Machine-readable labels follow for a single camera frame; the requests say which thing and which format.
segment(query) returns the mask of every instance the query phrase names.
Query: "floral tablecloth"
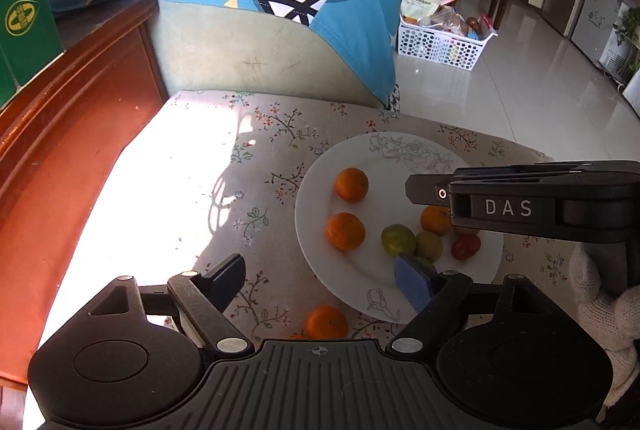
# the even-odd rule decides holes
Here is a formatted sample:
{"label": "floral tablecloth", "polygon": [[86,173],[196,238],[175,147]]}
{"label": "floral tablecloth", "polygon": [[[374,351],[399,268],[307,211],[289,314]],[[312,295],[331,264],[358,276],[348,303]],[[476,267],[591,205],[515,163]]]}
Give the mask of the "floral tablecloth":
{"label": "floral tablecloth", "polygon": [[[315,307],[340,308],[349,337],[399,330],[333,296],[296,238],[294,205],[305,173],[329,147],[373,131],[432,140],[470,166],[545,160],[535,150],[456,126],[343,103],[241,92],[172,97],[123,151],[98,198],[53,305],[44,339],[120,274],[140,285],[201,272],[232,253],[247,280],[226,316],[256,344],[302,331]],[[505,235],[495,281],[529,277],[575,314],[566,280],[574,244]]]}

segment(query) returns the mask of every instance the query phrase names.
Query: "green box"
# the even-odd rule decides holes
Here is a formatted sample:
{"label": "green box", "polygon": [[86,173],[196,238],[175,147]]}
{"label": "green box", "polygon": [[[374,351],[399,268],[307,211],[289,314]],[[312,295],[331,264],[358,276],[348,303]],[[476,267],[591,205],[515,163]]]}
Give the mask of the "green box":
{"label": "green box", "polygon": [[62,52],[47,0],[0,0],[0,106]]}

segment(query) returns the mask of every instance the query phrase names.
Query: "ridged black pad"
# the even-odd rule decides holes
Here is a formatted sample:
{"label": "ridged black pad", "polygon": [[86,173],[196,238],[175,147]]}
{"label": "ridged black pad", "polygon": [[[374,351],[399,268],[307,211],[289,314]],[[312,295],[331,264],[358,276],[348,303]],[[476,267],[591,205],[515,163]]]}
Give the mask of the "ridged black pad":
{"label": "ridged black pad", "polygon": [[[63,426],[47,422],[41,430]],[[500,427],[447,399],[425,366],[384,355],[373,340],[266,341],[219,362],[187,402],[140,430],[488,430]],[[593,422],[568,427],[594,430]]]}

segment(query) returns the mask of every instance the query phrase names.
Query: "wooden cabinet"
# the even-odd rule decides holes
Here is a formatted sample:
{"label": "wooden cabinet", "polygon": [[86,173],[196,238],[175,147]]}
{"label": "wooden cabinet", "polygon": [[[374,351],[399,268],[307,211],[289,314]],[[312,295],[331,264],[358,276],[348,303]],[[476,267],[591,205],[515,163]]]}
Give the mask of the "wooden cabinet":
{"label": "wooden cabinet", "polygon": [[157,10],[156,0],[118,0],[56,21],[66,52],[0,113],[4,380],[26,383],[95,200],[167,99],[145,30]]}

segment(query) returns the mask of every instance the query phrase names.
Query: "screw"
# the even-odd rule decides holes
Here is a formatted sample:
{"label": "screw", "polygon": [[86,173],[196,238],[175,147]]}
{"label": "screw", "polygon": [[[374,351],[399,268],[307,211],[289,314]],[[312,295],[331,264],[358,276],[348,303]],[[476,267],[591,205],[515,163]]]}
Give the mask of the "screw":
{"label": "screw", "polygon": [[218,350],[225,354],[237,354],[245,350],[248,346],[249,344],[242,338],[225,338],[224,340],[220,340],[216,345]]}
{"label": "screw", "polygon": [[398,338],[391,344],[391,348],[403,354],[413,354],[422,349],[422,342],[415,338]]}

